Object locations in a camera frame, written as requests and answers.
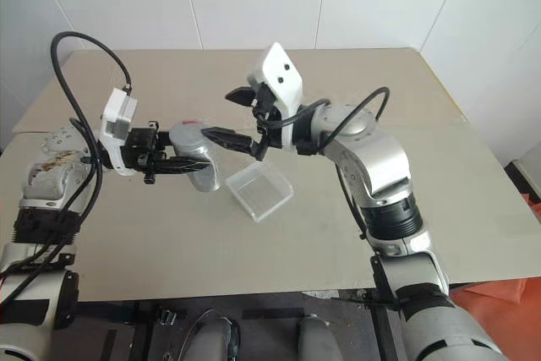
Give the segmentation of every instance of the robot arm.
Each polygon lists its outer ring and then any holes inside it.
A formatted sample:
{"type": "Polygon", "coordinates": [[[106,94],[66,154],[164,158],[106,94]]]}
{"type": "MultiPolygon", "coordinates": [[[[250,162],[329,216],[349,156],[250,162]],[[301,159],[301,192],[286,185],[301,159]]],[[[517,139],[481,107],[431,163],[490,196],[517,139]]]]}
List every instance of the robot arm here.
{"type": "Polygon", "coordinates": [[[362,108],[365,103],[355,109],[328,101],[299,107],[302,80],[278,44],[265,52],[249,83],[250,89],[239,88],[226,98],[253,107],[261,141],[220,128],[203,134],[258,160],[267,146],[274,146],[322,154],[336,165],[351,191],[352,211],[360,210],[361,232],[374,250],[371,264],[379,295],[401,316],[409,359],[506,359],[448,297],[448,282],[413,196],[406,153],[378,128],[374,115],[362,108]],[[288,100],[291,105],[284,107],[288,100]]]}
{"type": "Polygon", "coordinates": [[[73,236],[90,193],[86,187],[75,197],[89,173],[90,165],[83,163],[89,157],[81,134],[72,126],[63,127],[47,136],[24,176],[14,240],[4,247],[0,259],[2,359],[46,359],[52,331],[73,319],[79,277],[65,267],[74,263],[73,236]],[[64,245],[65,236],[71,237],[64,245]],[[38,269],[39,275],[17,300],[6,303],[38,269]]]}

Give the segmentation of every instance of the orange cloth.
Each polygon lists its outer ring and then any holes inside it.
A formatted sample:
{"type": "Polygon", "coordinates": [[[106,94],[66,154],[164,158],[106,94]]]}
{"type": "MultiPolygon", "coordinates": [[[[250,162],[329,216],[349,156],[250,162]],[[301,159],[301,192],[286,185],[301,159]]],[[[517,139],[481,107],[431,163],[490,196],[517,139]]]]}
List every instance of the orange cloth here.
{"type": "Polygon", "coordinates": [[[451,297],[512,361],[541,359],[541,277],[487,282],[451,297]]]}
{"type": "Polygon", "coordinates": [[[528,203],[530,208],[533,210],[533,213],[538,217],[539,221],[541,222],[541,203],[537,203],[536,205],[530,200],[529,194],[521,194],[522,198],[528,203]]]}

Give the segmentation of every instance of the transparent container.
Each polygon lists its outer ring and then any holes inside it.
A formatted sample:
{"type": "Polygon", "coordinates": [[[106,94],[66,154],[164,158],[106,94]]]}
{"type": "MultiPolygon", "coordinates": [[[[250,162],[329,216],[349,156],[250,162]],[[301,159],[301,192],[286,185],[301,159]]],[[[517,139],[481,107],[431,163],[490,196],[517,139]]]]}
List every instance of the transparent container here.
{"type": "Polygon", "coordinates": [[[226,180],[255,222],[260,222],[293,196],[293,187],[268,161],[254,162],[226,180]]]}

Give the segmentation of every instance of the black cable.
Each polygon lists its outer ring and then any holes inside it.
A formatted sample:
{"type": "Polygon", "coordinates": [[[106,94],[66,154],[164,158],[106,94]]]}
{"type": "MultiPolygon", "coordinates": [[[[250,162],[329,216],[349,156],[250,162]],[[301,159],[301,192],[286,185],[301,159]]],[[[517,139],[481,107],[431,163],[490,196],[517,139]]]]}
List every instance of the black cable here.
{"type": "Polygon", "coordinates": [[[384,98],[381,102],[380,109],[378,110],[378,113],[375,115],[375,119],[379,120],[381,114],[385,110],[385,107],[387,106],[387,102],[389,101],[389,95],[390,95],[389,88],[386,86],[382,86],[379,89],[374,90],[372,93],[370,93],[368,96],[366,96],[363,101],[361,101],[347,116],[344,118],[338,126],[334,129],[334,131],[331,133],[329,137],[323,140],[323,142],[320,145],[320,152],[323,152],[325,147],[331,143],[332,140],[335,139],[335,137],[347,126],[349,122],[352,121],[355,116],[358,115],[358,113],[363,110],[376,96],[383,94],[384,98]]]}
{"type": "Polygon", "coordinates": [[[331,103],[329,99],[319,99],[318,101],[315,101],[314,103],[306,106],[303,110],[298,112],[297,114],[291,116],[290,118],[286,118],[284,120],[264,120],[263,118],[257,118],[258,122],[266,126],[268,129],[281,129],[282,127],[289,126],[291,124],[296,123],[301,118],[308,116],[310,113],[314,112],[316,108],[318,108],[321,105],[328,105],[331,103]]]}
{"type": "MultiPolygon", "coordinates": [[[[95,45],[97,45],[99,48],[101,48],[103,51],[105,51],[109,56],[112,57],[112,59],[115,60],[115,62],[118,64],[120,69],[123,71],[124,76],[126,78],[126,85],[123,87],[123,90],[129,95],[132,90],[131,85],[131,78],[129,76],[129,72],[124,66],[123,62],[120,60],[120,58],[117,57],[117,55],[110,50],[107,46],[99,42],[98,40],[87,36],[86,34],[78,33],[76,31],[64,31],[62,33],[58,33],[54,36],[54,38],[51,41],[51,62],[52,62],[52,68],[54,70],[55,75],[57,76],[58,83],[60,84],[60,87],[62,88],[64,94],[68,98],[69,104],[74,109],[75,113],[77,114],[77,118],[79,119],[78,122],[71,121],[72,124],[75,123],[75,128],[78,131],[84,130],[82,133],[83,137],[85,138],[85,141],[88,144],[88,148],[90,150],[90,155],[92,159],[92,163],[95,166],[95,173],[96,173],[96,183],[94,185],[94,189],[92,191],[92,195],[89,198],[88,203],[86,204],[85,209],[83,212],[79,215],[79,221],[77,224],[74,225],[74,230],[77,229],[78,226],[80,226],[86,219],[86,217],[90,214],[90,211],[96,204],[98,195],[100,194],[101,190],[101,184],[103,182],[103,167],[101,166],[101,157],[100,157],[100,151],[97,145],[96,138],[94,137],[94,134],[92,133],[92,129],[90,128],[90,125],[88,124],[88,121],[86,120],[85,115],[83,114],[83,111],[81,110],[79,103],[74,97],[74,94],[69,89],[68,83],[66,82],[66,79],[64,78],[64,75],[62,73],[62,69],[60,67],[60,62],[58,61],[58,43],[66,37],[76,37],[81,38],[83,40],[87,40],[95,45]]],[[[90,182],[90,180],[94,176],[94,171],[90,169],[89,175],[86,177],[86,180],[84,181],[87,185],[90,182]]],[[[76,192],[82,192],[82,189],[77,189],[76,192]]],[[[43,262],[38,265],[38,267],[32,271],[31,274],[29,274],[1,303],[0,303],[0,312],[4,311],[6,307],[8,307],[14,300],[17,298],[17,296],[25,290],[26,287],[28,287],[32,281],[34,281],[38,275],[51,263],[52,260],[57,256],[57,254],[62,251],[62,249],[69,243],[70,239],[75,235],[75,231],[67,232],[63,239],[60,241],[60,243],[54,248],[54,250],[43,260],[43,262]]]]}
{"type": "Polygon", "coordinates": [[[52,245],[52,242],[54,241],[55,233],[51,233],[45,244],[41,246],[39,250],[37,250],[33,255],[30,257],[26,257],[24,260],[21,260],[19,262],[15,262],[12,265],[10,265],[4,272],[0,272],[0,279],[5,278],[9,274],[13,274],[14,272],[17,272],[24,266],[30,264],[33,260],[41,257],[52,245]]]}
{"type": "Polygon", "coordinates": [[[364,306],[368,306],[368,307],[371,307],[371,306],[384,306],[386,308],[391,308],[393,306],[395,306],[396,304],[392,303],[392,302],[374,302],[374,301],[369,301],[369,300],[355,300],[355,299],[342,299],[342,298],[331,298],[332,300],[338,300],[338,301],[341,301],[341,302],[348,302],[350,304],[363,304],[364,306]]]}
{"type": "Polygon", "coordinates": [[[38,275],[43,271],[43,269],[51,263],[52,260],[54,260],[54,257],[58,255],[58,253],[64,248],[66,243],[69,241],[69,239],[72,237],[72,234],[66,234],[62,240],[62,242],[57,245],[53,251],[43,260],[43,262],[32,271],[30,275],[28,275],[0,304],[0,314],[3,313],[6,308],[13,303],[15,298],[17,298],[21,292],[25,290],[26,287],[28,287],[32,281],[34,281],[38,275]]]}
{"type": "MultiPolygon", "coordinates": [[[[83,138],[85,139],[86,145],[90,145],[90,140],[88,139],[88,136],[85,133],[85,129],[83,129],[83,126],[81,126],[81,123],[75,119],[70,118],[69,122],[81,133],[83,138]]],[[[66,204],[63,206],[62,210],[59,213],[60,218],[64,217],[65,214],[68,212],[69,207],[75,202],[77,198],[79,198],[79,195],[83,193],[83,190],[88,186],[92,178],[94,177],[94,174],[96,173],[96,161],[90,157],[91,163],[90,163],[90,170],[88,175],[86,176],[83,183],[77,188],[74,194],[71,195],[71,197],[68,199],[66,204]]]]}

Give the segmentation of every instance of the floor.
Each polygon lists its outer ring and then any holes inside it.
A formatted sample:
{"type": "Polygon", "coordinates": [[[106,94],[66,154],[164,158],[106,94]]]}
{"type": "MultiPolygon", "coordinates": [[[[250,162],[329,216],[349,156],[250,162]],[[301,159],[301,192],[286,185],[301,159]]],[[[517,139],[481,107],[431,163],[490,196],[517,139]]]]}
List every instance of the floor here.
{"type": "MultiPolygon", "coordinates": [[[[157,303],[174,311],[177,319],[174,325],[155,324],[148,361],[177,360],[187,330],[207,309],[216,309],[209,318],[226,315],[239,323],[241,361],[296,360],[297,325],[304,315],[311,314],[330,322],[344,361],[380,360],[370,312],[356,303],[302,293],[169,299],[149,304],[157,303]]],[[[390,321],[398,359],[404,360],[396,316],[391,314],[390,321]]],[[[131,325],[81,316],[68,329],[55,332],[51,359],[131,361],[133,339],[131,325]]]]}

